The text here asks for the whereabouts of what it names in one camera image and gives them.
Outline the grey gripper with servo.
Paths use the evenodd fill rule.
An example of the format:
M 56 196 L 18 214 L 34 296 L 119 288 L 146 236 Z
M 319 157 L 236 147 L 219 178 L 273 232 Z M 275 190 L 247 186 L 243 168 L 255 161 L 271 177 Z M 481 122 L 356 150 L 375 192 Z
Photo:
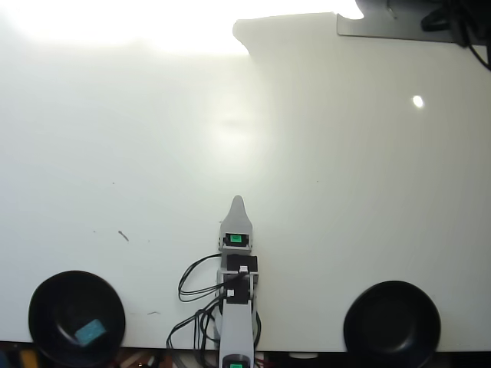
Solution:
M 252 252 L 252 223 L 246 212 L 243 197 L 236 195 L 229 212 L 220 225 L 218 249 L 230 254 Z

